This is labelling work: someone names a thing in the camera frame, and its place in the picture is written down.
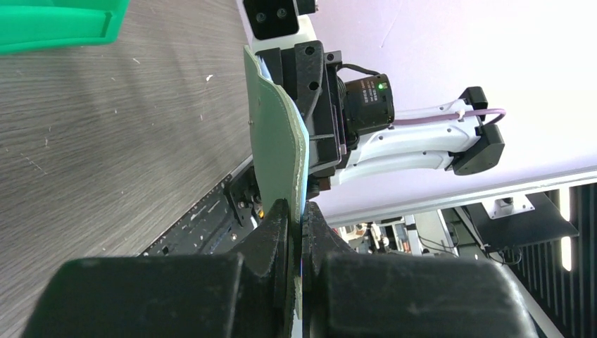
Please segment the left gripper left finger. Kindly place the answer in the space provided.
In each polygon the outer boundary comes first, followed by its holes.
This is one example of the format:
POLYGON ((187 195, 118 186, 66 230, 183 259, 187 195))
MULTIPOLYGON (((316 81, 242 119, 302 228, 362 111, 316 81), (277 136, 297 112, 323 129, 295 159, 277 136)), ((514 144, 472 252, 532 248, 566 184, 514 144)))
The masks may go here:
POLYGON ((231 251, 81 258, 40 296, 24 337, 288 337, 289 208, 231 251))

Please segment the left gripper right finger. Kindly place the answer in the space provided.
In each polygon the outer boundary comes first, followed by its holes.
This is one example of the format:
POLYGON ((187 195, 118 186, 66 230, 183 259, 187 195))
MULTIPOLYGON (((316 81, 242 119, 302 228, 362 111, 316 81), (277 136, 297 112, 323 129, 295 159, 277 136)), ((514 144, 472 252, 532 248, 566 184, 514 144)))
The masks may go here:
POLYGON ((303 214, 304 337, 535 337, 522 295, 486 260, 355 252, 316 203, 303 214))

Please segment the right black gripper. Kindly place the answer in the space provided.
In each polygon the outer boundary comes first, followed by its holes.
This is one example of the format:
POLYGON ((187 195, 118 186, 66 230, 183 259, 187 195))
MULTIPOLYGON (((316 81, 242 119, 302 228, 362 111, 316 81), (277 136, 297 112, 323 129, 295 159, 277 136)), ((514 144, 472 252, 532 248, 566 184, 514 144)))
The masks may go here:
POLYGON ((326 52, 320 41, 268 49, 265 63, 306 125, 309 189, 329 189, 332 176, 347 166, 360 138, 395 119, 387 75, 344 63, 340 51, 326 52))

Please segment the sage green card holder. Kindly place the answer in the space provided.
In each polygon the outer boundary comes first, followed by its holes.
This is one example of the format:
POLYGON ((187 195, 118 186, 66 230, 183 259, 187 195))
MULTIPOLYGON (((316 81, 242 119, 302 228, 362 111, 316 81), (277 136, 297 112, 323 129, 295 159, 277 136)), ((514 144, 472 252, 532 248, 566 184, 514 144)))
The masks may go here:
POLYGON ((292 318, 303 317, 301 221, 306 205, 308 132, 294 100, 275 84, 265 60, 244 47, 253 165, 263 209, 284 199, 289 207, 292 318))

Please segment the green plastic double bin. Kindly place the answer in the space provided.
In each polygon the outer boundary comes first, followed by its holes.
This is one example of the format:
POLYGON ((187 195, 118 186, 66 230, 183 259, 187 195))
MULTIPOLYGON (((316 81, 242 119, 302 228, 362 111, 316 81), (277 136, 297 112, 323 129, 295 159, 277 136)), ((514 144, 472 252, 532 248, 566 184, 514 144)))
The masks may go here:
POLYGON ((113 43, 129 0, 1 2, 1 54, 113 43))

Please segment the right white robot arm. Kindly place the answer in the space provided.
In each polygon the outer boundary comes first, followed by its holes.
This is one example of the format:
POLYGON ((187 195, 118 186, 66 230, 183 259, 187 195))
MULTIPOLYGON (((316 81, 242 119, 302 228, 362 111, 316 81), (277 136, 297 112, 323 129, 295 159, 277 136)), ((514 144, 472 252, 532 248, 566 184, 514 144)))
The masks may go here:
POLYGON ((501 158, 498 122, 506 112, 489 108, 481 87, 438 106, 397 111, 386 74, 345 63, 340 51, 326 52, 319 41, 258 56, 306 124, 310 193, 399 170, 474 175, 501 158))

